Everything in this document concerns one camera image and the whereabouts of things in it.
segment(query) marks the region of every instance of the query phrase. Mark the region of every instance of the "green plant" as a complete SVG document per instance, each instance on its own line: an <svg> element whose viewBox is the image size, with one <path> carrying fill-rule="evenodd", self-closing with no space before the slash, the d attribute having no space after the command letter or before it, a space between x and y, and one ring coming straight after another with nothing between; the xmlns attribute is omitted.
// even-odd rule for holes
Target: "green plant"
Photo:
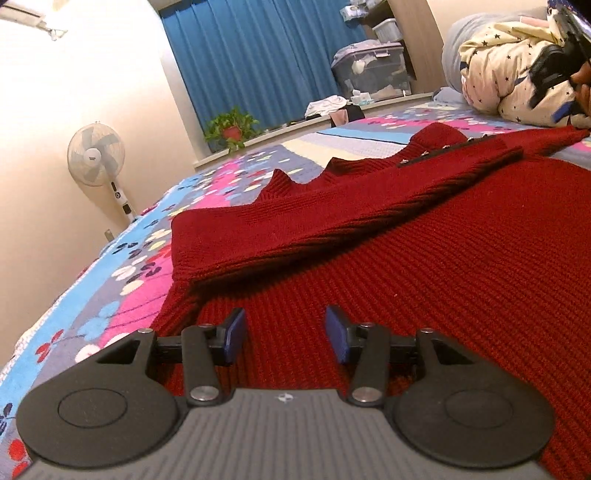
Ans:
<svg viewBox="0 0 591 480"><path fill-rule="evenodd" d="M220 113L216 118L211 120L205 132L205 140L211 142L216 147L227 148L230 152L244 148L244 142L252 138L258 137L261 132L254 126L258 124L251 114L242 113L242 111L235 106L232 110L226 113ZM241 132L240 140L233 138L224 138L223 132L228 128L238 127Z"/></svg>

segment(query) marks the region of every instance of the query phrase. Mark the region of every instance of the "blue curtain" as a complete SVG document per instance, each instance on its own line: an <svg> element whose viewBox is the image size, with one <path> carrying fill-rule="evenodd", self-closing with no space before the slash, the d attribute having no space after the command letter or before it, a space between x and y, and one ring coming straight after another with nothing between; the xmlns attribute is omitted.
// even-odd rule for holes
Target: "blue curtain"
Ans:
<svg viewBox="0 0 591 480"><path fill-rule="evenodd" d="M343 22L348 0L205 0L161 16L203 128L235 105L275 127L302 118L308 103L338 93L335 52L364 40Z"/></svg>

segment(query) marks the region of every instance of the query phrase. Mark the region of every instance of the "pillow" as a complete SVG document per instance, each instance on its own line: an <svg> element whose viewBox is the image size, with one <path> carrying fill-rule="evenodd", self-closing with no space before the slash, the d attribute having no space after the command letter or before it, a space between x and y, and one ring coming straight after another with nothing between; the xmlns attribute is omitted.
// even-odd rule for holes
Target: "pillow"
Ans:
<svg viewBox="0 0 591 480"><path fill-rule="evenodd" d="M520 17L533 17L545 20L547 18L546 7L536 7L519 13L475 14L461 18L455 22L447 32L447 38L443 44L441 64L447 84L455 91L462 91L462 76L460 75L460 46L470 40L486 25L495 22L518 22Z"/></svg>

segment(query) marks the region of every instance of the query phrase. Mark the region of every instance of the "red sweater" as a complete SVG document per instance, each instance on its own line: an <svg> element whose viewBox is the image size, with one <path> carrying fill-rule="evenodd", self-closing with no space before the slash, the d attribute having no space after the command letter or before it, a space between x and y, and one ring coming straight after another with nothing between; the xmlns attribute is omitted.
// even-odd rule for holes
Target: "red sweater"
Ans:
<svg viewBox="0 0 591 480"><path fill-rule="evenodd" d="M543 462L591 473L591 172L537 156L572 128L466 141L434 124L384 160L333 159L307 185L275 171L251 204L172 224L173 286L160 335L246 308L249 340L226 386L340 388L328 304L412 335L432 327L533 383L557 427ZM182 392L173 375L168 386Z"/></svg>

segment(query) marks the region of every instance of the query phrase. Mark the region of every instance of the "bed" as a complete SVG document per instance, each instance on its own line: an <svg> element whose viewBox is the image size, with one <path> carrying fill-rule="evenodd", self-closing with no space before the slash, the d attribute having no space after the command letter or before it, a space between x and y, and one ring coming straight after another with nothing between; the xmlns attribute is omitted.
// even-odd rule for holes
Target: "bed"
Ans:
<svg viewBox="0 0 591 480"><path fill-rule="evenodd" d="M468 137L530 128L476 114L462 103L427 102L377 118L308 134L229 160L180 182L111 243L16 345L0 374L0 478L18 475L28 459L14 415L26 392L128 333L147 327L171 285L170 223L187 209L253 201L274 169L305 183L332 157L387 157L412 134L445 122ZM556 158L591 170L591 141Z"/></svg>

